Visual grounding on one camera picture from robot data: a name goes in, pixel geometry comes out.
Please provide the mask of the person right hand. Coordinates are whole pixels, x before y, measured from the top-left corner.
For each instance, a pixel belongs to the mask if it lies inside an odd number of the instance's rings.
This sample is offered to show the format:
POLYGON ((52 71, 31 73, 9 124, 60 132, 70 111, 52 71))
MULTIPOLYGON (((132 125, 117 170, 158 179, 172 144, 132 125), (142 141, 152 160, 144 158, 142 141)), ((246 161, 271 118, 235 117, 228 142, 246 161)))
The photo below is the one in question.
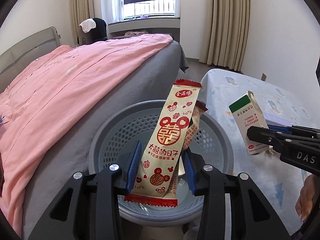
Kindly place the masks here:
POLYGON ((304 222, 313 208, 313 198, 316 193, 315 175, 309 175, 301 188, 300 196, 296 202, 295 210, 300 220, 304 222))

